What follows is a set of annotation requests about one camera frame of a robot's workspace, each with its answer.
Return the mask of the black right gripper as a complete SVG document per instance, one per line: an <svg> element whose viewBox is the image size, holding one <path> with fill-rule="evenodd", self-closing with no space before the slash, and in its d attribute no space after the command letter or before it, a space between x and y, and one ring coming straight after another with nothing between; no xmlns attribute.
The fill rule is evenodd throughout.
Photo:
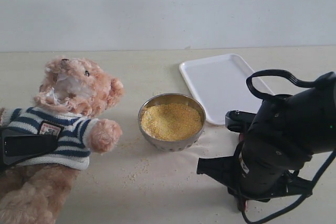
<svg viewBox="0 0 336 224"><path fill-rule="evenodd" d="M312 181L298 176L312 151L292 141L241 141L236 157L199 158L198 175L236 182L236 198L268 202L272 198L312 195Z"/></svg>

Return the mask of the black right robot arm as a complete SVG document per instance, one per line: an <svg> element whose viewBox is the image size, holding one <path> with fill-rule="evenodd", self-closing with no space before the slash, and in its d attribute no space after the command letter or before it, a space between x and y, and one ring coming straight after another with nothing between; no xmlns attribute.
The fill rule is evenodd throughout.
<svg viewBox="0 0 336 224"><path fill-rule="evenodd" d="M302 81L285 70L262 70L254 77L282 77L302 92L271 95L246 84L262 103L257 113L232 110L226 127L239 134L233 156L201 158L196 172L226 186L244 199L267 202L272 198L308 194L312 181L298 172L314 154L335 150L335 73Z"/></svg>

